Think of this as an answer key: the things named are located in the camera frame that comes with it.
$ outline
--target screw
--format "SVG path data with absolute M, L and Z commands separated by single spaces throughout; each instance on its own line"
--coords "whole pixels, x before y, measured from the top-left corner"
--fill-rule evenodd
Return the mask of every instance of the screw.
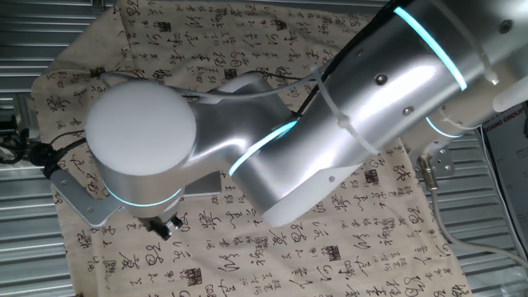
M 385 74 L 380 74 L 380 75 L 376 76 L 376 78 L 375 78 L 376 84 L 378 86 L 385 85 L 388 80 L 389 80 L 389 78 L 387 78 L 387 76 Z
M 509 32 L 513 27 L 513 21 L 512 20 L 504 20 L 501 22 L 501 24 L 498 26 L 498 31 L 501 34 L 506 34 Z
M 413 111 L 414 111 L 414 107 L 412 107 L 412 106 L 405 107 L 405 109 L 403 110 L 403 115 L 404 116 L 408 116 L 408 115 L 412 114 Z

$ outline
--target calligraphy printed fabric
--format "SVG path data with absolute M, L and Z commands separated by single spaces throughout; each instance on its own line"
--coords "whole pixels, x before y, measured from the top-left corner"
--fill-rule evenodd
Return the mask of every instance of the calligraphy printed fabric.
M 90 106 L 106 91 L 98 78 L 101 72 L 127 72 L 197 91 L 250 70 L 303 77 L 310 64 L 327 64 L 368 20 L 245 3 L 119 2 L 35 81 L 32 94 L 41 138 L 49 142 L 84 126 Z M 273 87 L 290 83 L 266 79 Z M 292 87 L 280 96 L 296 109 L 313 86 Z M 54 146 L 82 136 L 64 136 Z M 143 135 L 137 139 L 148 141 Z M 87 145 L 74 149 L 59 165 L 94 197 L 109 196 Z M 92 229 L 56 195 L 76 292 L 144 297 L 471 296 L 399 140 L 281 228 L 263 223 L 229 176 L 223 174 L 222 183 L 219 196 L 180 203 L 184 226 L 166 242 L 124 211 Z

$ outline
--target white joint cap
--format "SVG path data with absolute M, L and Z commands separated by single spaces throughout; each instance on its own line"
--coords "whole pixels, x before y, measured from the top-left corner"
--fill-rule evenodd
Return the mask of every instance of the white joint cap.
M 147 176 L 176 166 L 192 150 L 196 118 L 189 103 L 155 82 L 126 82 L 106 91 L 88 112 L 86 139 L 110 169 Z

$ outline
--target corrugated metal wall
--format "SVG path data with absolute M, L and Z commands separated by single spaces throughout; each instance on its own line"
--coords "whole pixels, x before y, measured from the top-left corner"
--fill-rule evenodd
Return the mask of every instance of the corrugated metal wall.
M 273 3 L 373 14 L 386 0 L 303 2 Z M 89 0 L 0 0 L 0 120 L 13 114 L 12 98 L 28 93 L 34 79 L 99 13 Z M 468 135 L 450 148 L 456 174 L 440 182 L 448 229 L 464 240 L 516 250 L 479 139 Z M 499 296 L 528 287 L 512 261 L 453 249 L 475 295 Z M 0 166 L 0 296 L 74 296 L 50 184 L 27 163 Z

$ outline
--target black cable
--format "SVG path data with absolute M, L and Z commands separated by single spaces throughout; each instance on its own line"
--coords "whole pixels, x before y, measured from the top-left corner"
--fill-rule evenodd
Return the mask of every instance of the black cable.
M 337 68 L 337 66 L 343 61 L 343 59 L 354 49 L 357 45 L 359 45 L 364 39 L 366 39 L 368 36 L 370 36 L 372 33 L 377 31 L 381 26 L 383 26 L 387 21 L 390 20 L 391 17 L 394 16 L 394 9 L 396 7 L 405 7 L 407 4 L 409 4 L 412 0 L 392 0 L 385 4 L 383 8 L 374 16 L 372 21 L 365 26 L 361 31 L 359 31 L 354 38 L 352 38 L 348 44 L 345 45 L 345 47 L 340 50 L 333 58 L 333 60 L 328 65 L 327 69 L 324 71 L 324 73 L 321 75 L 321 80 L 323 80 L 323 83 L 326 82 L 328 76 L 333 73 L 333 71 Z M 316 85 L 313 87 L 311 93 L 306 97 L 303 104 L 300 106 L 300 108 L 295 112 L 296 116 L 302 116 L 304 113 L 304 110 L 310 102 L 314 99 L 315 95 L 317 95 L 319 91 L 319 87 Z
M 61 148 L 60 150 L 52 153 L 48 158 L 46 158 L 45 160 L 45 165 L 44 165 L 44 169 L 42 170 L 42 172 L 44 173 L 44 176 L 47 177 L 48 179 L 51 178 L 51 174 L 57 170 L 60 170 L 60 166 L 59 166 L 59 161 L 61 158 L 63 158 L 66 153 L 68 153 L 69 151 L 71 151 L 72 149 L 75 149 L 77 146 L 79 145 L 82 145 L 82 144 L 85 144 L 86 143 L 86 139 L 83 138 L 83 139 L 79 139 L 75 142 L 72 142 L 71 144 Z
M 71 131 L 71 132 L 62 133 L 61 135 L 59 135 L 59 136 L 55 137 L 53 140 L 51 140 L 49 142 L 49 144 L 53 144 L 57 139 L 65 136 L 65 135 L 76 134 L 76 133 L 81 133 L 81 132 L 84 132 L 84 130 L 77 130 L 77 131 Z
M 4 160 L 3 158 L 0 158 L 0 164 L 12 165 L 12 164 L 19 163 L 24 158 L 24 155 L 26 155 L 27 139 L 29 138 L 29 135 L 30 135 L 30 131 L 28 129 L 24 129 L 20 133 L 20 140 L 21 140 L 20 147 L 14 148 L 14 147 L 8 146 L 10 148 L 14 148 L 13 151 L 14 150 L 17 151 L 15 157 L 11 160 Z
M 66 153 L 68 153 L 69 151 L 71 151 L 72 149 L 75 149 L 77 146 L 79 145 L 82 145 L 82 144 L 85 144 L 86 143 L 86 139 L 85 138 L 82 138 L 82 139 L 79 139 L 77 141 L 74 141 L 72 142 L 71 144 L 68 144 L 67 146 L 61 148 L 60 150 L 57 151 L 57 153 L 54 155 L 54 158 L 60 158 L 57 160 L 60 161 L 61 158 L 63 158 Z
M 283 76 L 283 75 L 279 75 L 279 74 L 275 74 L 275 73 L 269 73 L 269 72 L 264 71 L 264 70 L 252 70 L 252 71 L 247 71 L 246 73 L 258 73 L 258 74 L 261 74 L 263 76 L 276 77 L 276 78 L 282 78 L 282 79 L 293 79 L 293 80 L 301 80 L 301 79 L 303 79 L 303 78 L 297 78 L 297 77 L 287 77 L 287 76 Z
M 11 145 L 7 145 L 7 144 L 0 144 L 0 148 L 8 149 L 8 150 L 10 150 L 12 152 L 23 152 L 23 151 L 25 151 L 25 149 L 23 149 L 21 147 L 15 148 L 15 147 L 12 147 Z

